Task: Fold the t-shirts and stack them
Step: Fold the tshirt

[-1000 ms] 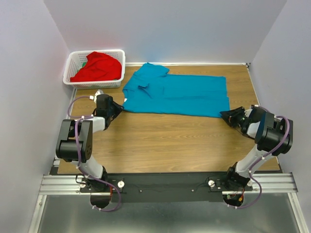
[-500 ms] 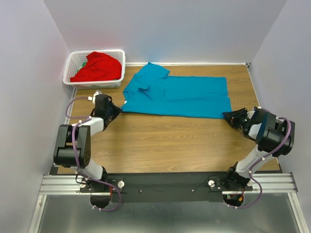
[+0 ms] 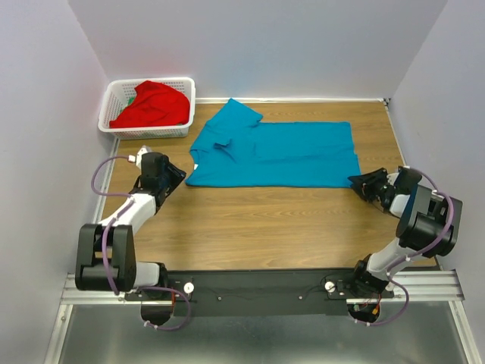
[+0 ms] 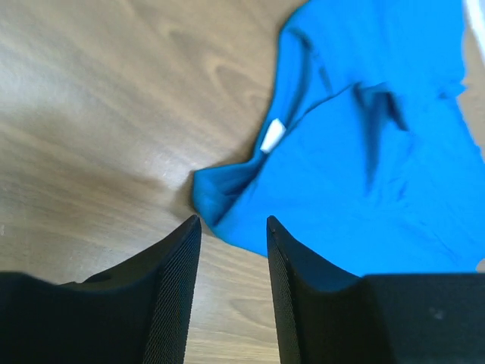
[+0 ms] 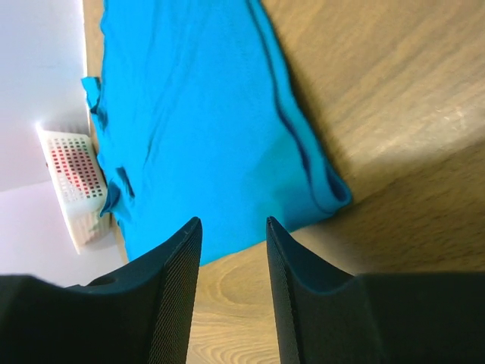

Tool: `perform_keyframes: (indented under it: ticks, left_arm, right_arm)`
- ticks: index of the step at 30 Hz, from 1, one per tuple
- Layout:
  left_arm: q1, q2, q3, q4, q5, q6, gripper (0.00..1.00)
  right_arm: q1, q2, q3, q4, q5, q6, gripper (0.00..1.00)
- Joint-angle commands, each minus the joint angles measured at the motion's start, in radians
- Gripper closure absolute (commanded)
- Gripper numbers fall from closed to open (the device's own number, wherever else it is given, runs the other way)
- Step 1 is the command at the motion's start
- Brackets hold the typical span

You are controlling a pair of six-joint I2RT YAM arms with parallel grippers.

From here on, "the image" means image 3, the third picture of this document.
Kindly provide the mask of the blue t shirt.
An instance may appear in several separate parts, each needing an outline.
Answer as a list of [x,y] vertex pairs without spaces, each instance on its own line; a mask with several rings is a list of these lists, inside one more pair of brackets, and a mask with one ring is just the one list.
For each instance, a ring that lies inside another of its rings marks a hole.
[[347,188],[361,169],[348,122],[265,122],[230,99],[189,150],[191,187]]

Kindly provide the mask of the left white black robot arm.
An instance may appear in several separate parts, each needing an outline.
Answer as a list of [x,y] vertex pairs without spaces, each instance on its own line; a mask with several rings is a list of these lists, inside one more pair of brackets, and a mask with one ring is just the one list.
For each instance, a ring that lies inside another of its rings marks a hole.
[[141,289],[153,300],[167,293],[167,269],[159,262],[138,262],[134,237],[158,213],[186,172],[157,152],[142,156],[138,166],[140,175],[133,189],[122,195],[124,204],[106,219],[80,229],[75,269],[78,290],[119,295]]

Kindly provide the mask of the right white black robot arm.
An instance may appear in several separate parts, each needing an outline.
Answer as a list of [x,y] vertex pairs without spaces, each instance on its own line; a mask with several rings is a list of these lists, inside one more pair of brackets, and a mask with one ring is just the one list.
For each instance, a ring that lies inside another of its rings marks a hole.
[[399,219],[395,237],[382,250],[357,262],[348,287],[357,297],[382,293],[397,272],[412,263],[448,255],[458,240],[463,202],[421,185],[427,175],[409,166],[396,173],[381,168],[348,178],[365,202],[378,202]]

